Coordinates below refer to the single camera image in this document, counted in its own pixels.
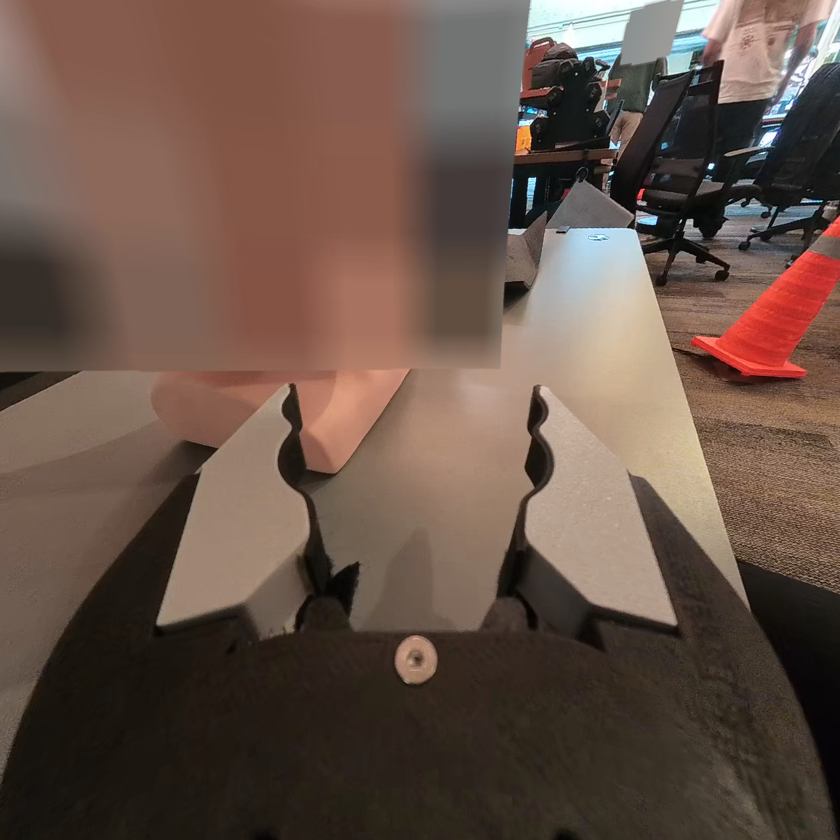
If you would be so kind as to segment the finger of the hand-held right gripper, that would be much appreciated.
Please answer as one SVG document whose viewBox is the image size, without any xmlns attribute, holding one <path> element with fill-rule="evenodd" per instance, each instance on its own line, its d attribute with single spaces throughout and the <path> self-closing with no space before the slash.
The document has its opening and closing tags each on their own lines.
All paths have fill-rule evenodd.
<svg viewBox="0 0 840 840">
<path fill-rule="evenodd" d="M 539 273 L 548 220 L 543 211 L 528 227 L 508 230 L 505 291 L 531 289 Z"/>
<path fill-rule="evenodd" d="M 635 214 L 593 184 L 575 182 L 549 216 L 547 229 L 633 228 Z"/>
</svg>

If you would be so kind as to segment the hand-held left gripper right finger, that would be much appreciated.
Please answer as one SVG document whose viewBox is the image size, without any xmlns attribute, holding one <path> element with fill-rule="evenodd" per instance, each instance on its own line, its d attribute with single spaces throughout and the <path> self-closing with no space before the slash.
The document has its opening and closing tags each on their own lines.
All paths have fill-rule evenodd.
<svg viewBox="0 0 840 840">
<path fill-rule="evenodd" d="M 525 472 L 497 597 L 568 638 L 607 622 L 674 636 L 670 599 L 632 476 L 546 385 L 532 388 Z"/>
</svg>

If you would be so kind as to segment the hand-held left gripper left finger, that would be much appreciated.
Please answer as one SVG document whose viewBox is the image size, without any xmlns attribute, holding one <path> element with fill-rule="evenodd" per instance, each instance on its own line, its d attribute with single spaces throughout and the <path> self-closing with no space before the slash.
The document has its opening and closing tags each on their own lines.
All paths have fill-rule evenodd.
<svg viewBox="0 0 840 840">
<path fill-rule="evenodd" d="M 298 391 L 283 385 L 200 468 L 156 627 L 235 620 L 252 638 L 291 633 L 324 591 L 330 559 L 299 487 Z"/>
</svg>

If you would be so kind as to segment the wooden desk with black legs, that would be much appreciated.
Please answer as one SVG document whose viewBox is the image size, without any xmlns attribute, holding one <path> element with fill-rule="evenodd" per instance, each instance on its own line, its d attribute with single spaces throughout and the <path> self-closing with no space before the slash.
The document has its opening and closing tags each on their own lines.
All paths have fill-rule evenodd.
<svg viewBox="0 0 840 840">
<path fill-rule="evenodd" d="M 525 228 L 528 207 L 540 209 L 561 202 L 575 182 L 603 189 L 616 156 L 615 149 L 516 153 L 508 227 Z"/>
</svg>

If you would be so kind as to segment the black mesh office chair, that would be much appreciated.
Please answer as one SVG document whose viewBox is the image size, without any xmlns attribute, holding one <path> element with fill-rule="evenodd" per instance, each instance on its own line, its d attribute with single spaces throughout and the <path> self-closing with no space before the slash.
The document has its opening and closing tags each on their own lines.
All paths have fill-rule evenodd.
<svg viewBox="0 0 840 840">
<path fill-rule="evenodd" d="M 752 183 L 752 197 L 774 209 L 771 223 L 753 228 L 739 245 L 750 248 L 754 239 L 801 230 L 801 255 L 829 227 L 824 213 L 839 198 L 839 64 L 823 65 L 812 76 L 784 118 L 773 146 Z M 798 222 L 776 224 L 784 210 L 802 201 L 818 204 L 814 213 Z"/>
<path fill-rule="evenodd" d="M 729 279 L 729 263 L 686 234 L 694 224 L 703 239 L 713 238 L 743 168 L 760 152 L 752 145 L 715 152 L 724 67 L 719 59 L 662 77 L 612 173 L 610 197 L 633 216 L 643 255 L 664 257 L 652 275 L 656 287 L 668 282 L 681 254 L 700 266 L 715 266 L 715 281 Z"/>
</svg>

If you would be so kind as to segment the black rack of grippers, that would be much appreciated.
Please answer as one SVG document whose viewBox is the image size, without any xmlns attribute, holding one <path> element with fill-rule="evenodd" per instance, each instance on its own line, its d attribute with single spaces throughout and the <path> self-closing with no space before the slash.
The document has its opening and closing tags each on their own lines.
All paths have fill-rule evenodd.
<svg viewBox="0 0 840 840">
<path fill-rule="evenodd" d="M 530 151 L 605 149 L 613 125 L 602 107 L 602 75 L 608 65 L 591 57 L 579 59 L 560 86 L 531 90 L 541 93 L 531 105 L 545 114 L 531 121 Z"/>
</svg>

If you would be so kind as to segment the orange case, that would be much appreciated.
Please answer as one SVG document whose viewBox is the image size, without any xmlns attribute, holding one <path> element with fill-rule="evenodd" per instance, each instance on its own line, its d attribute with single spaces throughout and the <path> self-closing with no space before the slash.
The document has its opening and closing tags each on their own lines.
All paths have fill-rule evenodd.
<svg viewBox="0 0 840 840">
<path fill-rule="evenodd" d="M 532 69 L 540 63 L 546 53 L 556 46 L 552 37 L 542 37 L 531 42 L 526 49 L 521 74 L 521 93 L 526 94 L 532 89 Z"/>
</svg>

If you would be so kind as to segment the black backpack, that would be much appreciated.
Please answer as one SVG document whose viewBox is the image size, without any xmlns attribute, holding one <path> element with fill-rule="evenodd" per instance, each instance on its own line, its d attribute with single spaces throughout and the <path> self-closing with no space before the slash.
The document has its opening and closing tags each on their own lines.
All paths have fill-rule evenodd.
<svg viewBox="0 0 840 840">
<path fill-rule="evenodd" d="M 564 75 L 573 70 L 579 57 L 577 51 L 566 43 L 550 46 L 532 65 L 530 90 L 555 88 L 561 85 Z"/>
</svg>

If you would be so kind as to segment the orange traffic cone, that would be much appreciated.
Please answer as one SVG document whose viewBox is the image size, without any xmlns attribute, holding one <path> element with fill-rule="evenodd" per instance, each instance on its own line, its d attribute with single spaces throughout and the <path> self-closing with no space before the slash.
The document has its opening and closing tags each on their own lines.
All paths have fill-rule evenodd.
<svg viewBox="0 0 840 840">
<path fill-rule="evenodd" d="M 804 251 L 720 337 L 690 344 L 741 375 L 800 380 L 791 355 L 839 281 L 839 219 Z"/>
</svg>

